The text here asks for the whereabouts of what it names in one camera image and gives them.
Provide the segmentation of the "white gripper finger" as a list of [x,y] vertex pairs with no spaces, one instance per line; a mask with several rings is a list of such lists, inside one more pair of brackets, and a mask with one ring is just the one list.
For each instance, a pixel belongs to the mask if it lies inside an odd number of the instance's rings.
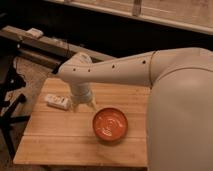
[[77,111],[77,104],[75,104],[75,103],[71,103],[71,107],[72,107],[72,110],[74,111],[74,112],[76,112]]
[[95,101],[89,102],[88,106],[91,107],[93,110],[97,110],[98,109],[97,104],[96,104]]

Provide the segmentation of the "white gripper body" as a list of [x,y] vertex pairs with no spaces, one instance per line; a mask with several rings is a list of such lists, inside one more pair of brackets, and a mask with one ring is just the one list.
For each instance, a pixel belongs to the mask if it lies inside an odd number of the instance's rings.
[[70,86],[71,100],[75,104],[89,103],[93,94],[89,84],[74,84]]

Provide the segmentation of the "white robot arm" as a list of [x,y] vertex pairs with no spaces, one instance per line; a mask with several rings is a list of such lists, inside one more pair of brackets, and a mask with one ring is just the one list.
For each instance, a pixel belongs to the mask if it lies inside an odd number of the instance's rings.
[[149,171],[213,171],[213,51],[156,50],[93,63],[77,53],[58,69],[63,81],[147,86]]

